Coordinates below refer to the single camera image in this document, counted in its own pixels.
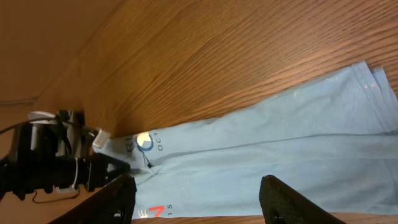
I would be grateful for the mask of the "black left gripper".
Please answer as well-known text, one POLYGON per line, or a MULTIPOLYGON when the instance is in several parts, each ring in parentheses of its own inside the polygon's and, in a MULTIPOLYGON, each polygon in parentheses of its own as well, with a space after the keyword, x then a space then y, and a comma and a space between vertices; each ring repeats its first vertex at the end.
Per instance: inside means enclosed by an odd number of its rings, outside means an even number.
POLYGON ((56 159, 54 163, 54 186, 60 189, 83 184, 87 192, 105 185, 130 171, 127 162, 105 154, 93 154, 86 158, 56 159))

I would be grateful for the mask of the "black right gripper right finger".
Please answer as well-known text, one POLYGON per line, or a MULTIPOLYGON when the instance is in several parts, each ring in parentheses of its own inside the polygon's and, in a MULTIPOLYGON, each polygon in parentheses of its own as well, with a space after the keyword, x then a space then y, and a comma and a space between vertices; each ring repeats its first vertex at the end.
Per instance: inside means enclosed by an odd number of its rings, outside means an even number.
POLYGON ((345 224, 273 175, 262 178, 259 201, 266 224, 345 224))

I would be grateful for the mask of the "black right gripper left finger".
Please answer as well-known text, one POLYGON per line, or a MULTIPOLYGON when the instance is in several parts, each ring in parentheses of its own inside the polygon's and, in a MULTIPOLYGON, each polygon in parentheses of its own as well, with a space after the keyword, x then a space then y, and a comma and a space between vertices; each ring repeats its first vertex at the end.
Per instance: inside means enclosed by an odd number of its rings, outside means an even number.
POLYGON ((134 178, 122 175, 50 224, 130 224, 136 191, 134 178))

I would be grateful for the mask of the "light blue printed t-shirt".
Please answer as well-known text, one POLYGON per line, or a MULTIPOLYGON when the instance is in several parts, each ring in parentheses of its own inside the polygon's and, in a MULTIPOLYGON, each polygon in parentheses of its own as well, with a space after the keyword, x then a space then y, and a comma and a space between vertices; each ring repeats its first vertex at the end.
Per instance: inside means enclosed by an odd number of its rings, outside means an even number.
POLYGON ((260 215, 266 175, 328 212, 397 213, 397 98, 365 62, 100 152, 131 166, 135 219, 260 215))

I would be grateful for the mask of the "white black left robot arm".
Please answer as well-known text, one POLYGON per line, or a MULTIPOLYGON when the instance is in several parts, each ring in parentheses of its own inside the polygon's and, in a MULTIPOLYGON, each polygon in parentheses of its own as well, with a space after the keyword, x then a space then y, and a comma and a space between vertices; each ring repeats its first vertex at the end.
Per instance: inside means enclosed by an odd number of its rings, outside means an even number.
POLYGON ((1 195, 12 192, 20 200, 38 189, 87 192, 129 172, 130 165, 93 152, 102 149, 109 134, 85 124, 80 111, 29 113, 27 121, 3 129, 13 131, 12 145, 1 159, 1 195))

